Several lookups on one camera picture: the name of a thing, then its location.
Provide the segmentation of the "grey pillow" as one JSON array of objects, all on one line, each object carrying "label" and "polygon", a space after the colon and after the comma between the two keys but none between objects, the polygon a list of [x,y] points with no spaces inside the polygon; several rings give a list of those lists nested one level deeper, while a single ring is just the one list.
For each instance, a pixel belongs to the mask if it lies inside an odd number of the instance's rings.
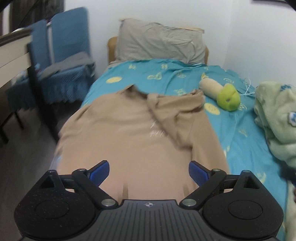
[{"label": "grey pillow", "polygon": [[123,19],[115,46],[118,61],[176,59],[207,64],[209,50],[200,28],[168,27],[138,19]]}]

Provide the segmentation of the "tan t-shirt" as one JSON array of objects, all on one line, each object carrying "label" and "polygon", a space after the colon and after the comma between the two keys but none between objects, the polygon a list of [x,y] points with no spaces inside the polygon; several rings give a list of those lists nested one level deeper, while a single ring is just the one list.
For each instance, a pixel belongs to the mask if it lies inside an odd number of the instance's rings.
[{"label": "tan t-shirt", "polygon": [[196,189],[191,161],[229,170],[204,101],[200,90],[169,96],[135,86],[102,95],[63,125],[57,171],[70,174],[106,160],[110,172],[101,188],[116,200],[180,201]]}]

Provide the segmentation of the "grey cloth on chair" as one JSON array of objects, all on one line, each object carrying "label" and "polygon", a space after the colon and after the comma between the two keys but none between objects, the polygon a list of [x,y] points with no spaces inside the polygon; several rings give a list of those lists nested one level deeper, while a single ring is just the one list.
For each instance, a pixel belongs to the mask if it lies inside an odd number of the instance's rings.
[{"label": "grey cloth on chair", "polygon": [[88,67],[90,69],[90,73],[92,74],[95,70],[95,61],[87,53],[79,52],[71,55],[61,62],[54,63],[45,68],[42,71],[40,78],[45,79],[58,72],[62,72],[79,66]]}]

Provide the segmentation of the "pale green fleece blanket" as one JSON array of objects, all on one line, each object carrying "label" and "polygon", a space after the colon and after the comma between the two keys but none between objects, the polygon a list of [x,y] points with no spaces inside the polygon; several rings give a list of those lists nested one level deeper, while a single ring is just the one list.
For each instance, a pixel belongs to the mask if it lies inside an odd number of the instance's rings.
[{"label": "pale green fleece blanket", "polygon": [[255,123],[265,132],[269,150],[295,167],[295,88],[267,81],[255,89]]}]

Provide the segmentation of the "white desk with black legs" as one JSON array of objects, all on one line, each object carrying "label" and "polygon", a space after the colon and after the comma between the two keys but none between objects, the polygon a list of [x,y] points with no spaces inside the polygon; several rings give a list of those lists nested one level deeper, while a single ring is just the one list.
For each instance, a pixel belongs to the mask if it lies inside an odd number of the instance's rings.
[{"label": "white desk with black legs", "polygon": [[57,120],[53,109],[46,103],[35,72],[32,54],[32,30],[24,28],[1,36],[1,87],[22,71],[27,71],[29,86],[35,99],[41,121],[47,126],[53,139],[59,140]]}]

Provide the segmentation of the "green plush toy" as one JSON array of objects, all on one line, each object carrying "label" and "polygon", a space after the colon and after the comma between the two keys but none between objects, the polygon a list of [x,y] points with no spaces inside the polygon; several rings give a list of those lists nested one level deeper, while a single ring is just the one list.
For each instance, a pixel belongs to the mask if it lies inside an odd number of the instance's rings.
[{"label": "green plush toy", "polygon": [[216,80],[206,77],[199,82],[199,89],[226,111],[236,111],[240,106],[240,94],[230,83],[222,86]]}]

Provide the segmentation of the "blue covered chair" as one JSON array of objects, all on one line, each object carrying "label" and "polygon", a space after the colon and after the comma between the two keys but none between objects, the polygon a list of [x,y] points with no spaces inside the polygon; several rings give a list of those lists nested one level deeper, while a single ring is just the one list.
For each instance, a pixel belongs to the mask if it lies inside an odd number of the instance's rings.
[{"label": "blue covered chair", "polygon": [[83,101],[93,84],[95,70],[91,74],[86,66],[40,78],[45,68],[71,55],[85,52],[91,57],[88,23],[88,10],[80,7],[56,14],[49,24],[40,20],[29,26],[35,70],[47,104]]}]

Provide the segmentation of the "turquoise patterned bed sheet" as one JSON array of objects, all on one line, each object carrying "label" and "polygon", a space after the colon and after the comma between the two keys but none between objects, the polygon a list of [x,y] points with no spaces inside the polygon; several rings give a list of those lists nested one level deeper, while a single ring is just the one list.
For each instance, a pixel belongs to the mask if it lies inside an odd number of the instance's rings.
[{"label": "turquoise patterned bed sheet", "polygon": [[277,200],[285,214],[294,212],[290,185],[280,177],[280,162],[268,149],[264,131],[254,121],[254,91],[239,76],[219,66],[188,65],[178,60],[152,59],[114,64],[91,86],[82,106],[102,95],[116,93],[129,86],[145,94],[181,96],[199,89],[203,78],[212,78],[224,86],[230,83],[240,94],[236,111],[226,111],[204,93],[204,111],[217,135],[230,174],[251,170]]}]

